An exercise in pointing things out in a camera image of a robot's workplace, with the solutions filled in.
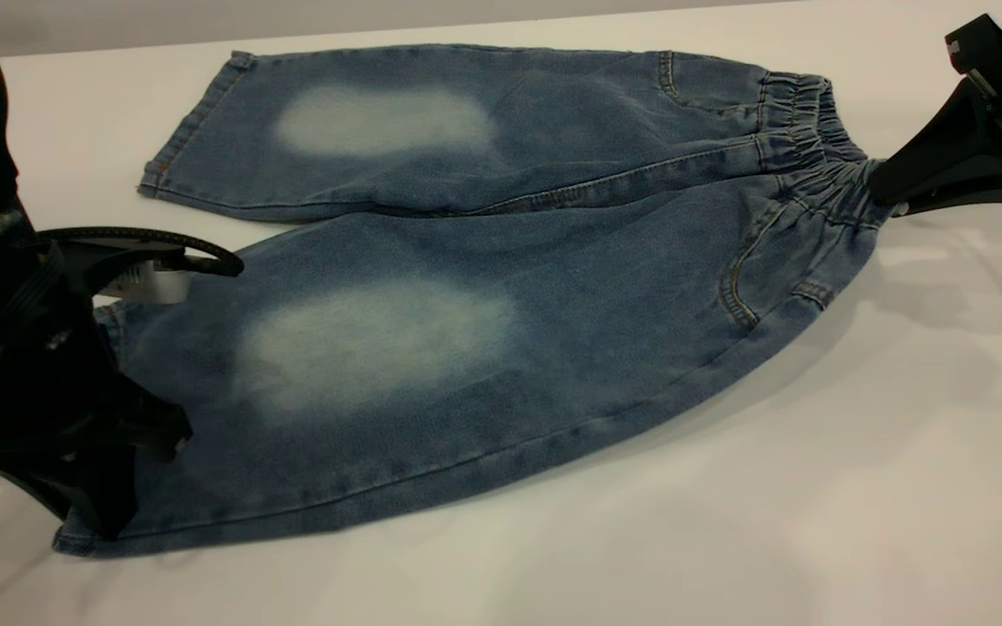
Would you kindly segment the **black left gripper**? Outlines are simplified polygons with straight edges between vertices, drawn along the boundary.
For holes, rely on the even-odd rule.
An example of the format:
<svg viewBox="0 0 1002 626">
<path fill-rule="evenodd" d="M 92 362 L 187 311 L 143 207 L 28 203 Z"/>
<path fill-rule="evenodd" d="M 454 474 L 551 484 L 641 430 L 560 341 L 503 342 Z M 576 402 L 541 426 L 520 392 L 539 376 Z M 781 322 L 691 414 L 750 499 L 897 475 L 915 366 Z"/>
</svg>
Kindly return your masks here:
<svg viewBox="0 0 1002 626">
<path fill-rule="evenodd" d="M 137 512 L 136 451 L 174 458 L 186 413 L 132 381 L 92 314 L 195 269 L 187 239 L 0 239 L 0 478 L 115 539 Z"/>
</svg>

